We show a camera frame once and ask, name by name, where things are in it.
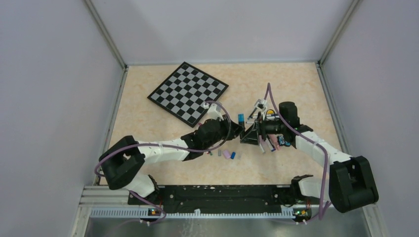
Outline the black highlighter blue cap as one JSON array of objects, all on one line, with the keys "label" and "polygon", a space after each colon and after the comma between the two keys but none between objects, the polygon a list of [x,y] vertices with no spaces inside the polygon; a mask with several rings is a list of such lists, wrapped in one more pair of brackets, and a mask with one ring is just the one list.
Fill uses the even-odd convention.
[{"label": "black highlighter blue cap", "polygon": [[238,125],[245,129],[245,117],[244,114],[238,114]]}]

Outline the purple highlighter cap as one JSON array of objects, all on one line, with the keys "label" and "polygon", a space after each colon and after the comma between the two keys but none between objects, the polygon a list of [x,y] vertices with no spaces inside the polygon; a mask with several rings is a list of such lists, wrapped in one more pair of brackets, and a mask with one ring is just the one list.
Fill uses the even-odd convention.
[{"label": "purple highlighter cap", "polygon": [[230,159],[230,158],[231,158],[231,154],[230,154],[230,152],[229,152],[228,150],[224,150],[224,151],[222,152],[222,154],[223,154],[223,156],[224,156],[226,159]]}]

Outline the grey white marker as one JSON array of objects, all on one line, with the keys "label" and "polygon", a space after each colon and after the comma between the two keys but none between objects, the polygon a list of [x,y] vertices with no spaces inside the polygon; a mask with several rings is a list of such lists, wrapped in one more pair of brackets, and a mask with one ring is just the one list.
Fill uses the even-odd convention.
[{"label": "grey white marker", "polygon": [[265,153],[266,153],[266,151],[265,151],[265,149],[264,149],[264,147],[263,147],[263,145],[262,145],[261,143],[259,144],[259,147],[260,147],[260,149],[261,149],[262,153],[263,153],[263,154],[265,154]]}]

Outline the pink highlighter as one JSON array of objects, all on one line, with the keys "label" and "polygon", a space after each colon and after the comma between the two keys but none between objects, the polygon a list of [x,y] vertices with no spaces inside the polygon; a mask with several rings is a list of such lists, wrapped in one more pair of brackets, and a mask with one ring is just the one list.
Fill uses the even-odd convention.
[{"label": "pink highlighter", "polygon": [[280,146],[280,144],[278,142],[278,139],[277,139],[277,136],[276,135],[269,134],[269,140],[270,140],[272,146],[276,150],[280,150],[281,146]]}]

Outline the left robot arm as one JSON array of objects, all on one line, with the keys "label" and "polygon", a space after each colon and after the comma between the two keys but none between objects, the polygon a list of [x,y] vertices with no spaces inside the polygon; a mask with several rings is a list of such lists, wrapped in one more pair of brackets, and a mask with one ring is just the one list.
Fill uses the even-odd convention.
[{"label": "left robot arm", "polygon": [[244,128],[232,121],[208,119],[197,130],[178,139],[140,142],[125,136],[99,157],[97,169],[110,190],[127,189],[146,204],[158,199],[158,185],[151,175],[140,173],[142,166],[163,161],[189,161],[202,156],[222,142],[240,136]]}]

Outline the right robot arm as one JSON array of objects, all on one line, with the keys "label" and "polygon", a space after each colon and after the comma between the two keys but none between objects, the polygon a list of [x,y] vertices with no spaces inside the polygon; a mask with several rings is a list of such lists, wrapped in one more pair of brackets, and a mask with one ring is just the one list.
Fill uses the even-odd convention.
[{"label": "right robot arm", "polygon": [[290,189],[293,202],[304,203],[314,197],[346,213],[379,200],[371,165],[364,156],[354,157],[336,149],[300,123],[295,103],[282,102],[278,113],[271,115],[266,104],[266,100],[257,100],[249,116],[254,122],[241,134],[240,142],[259,146],[270,135],[281,135],[284,144],[309,155],[325,171],[321,179],[295,177]]}]

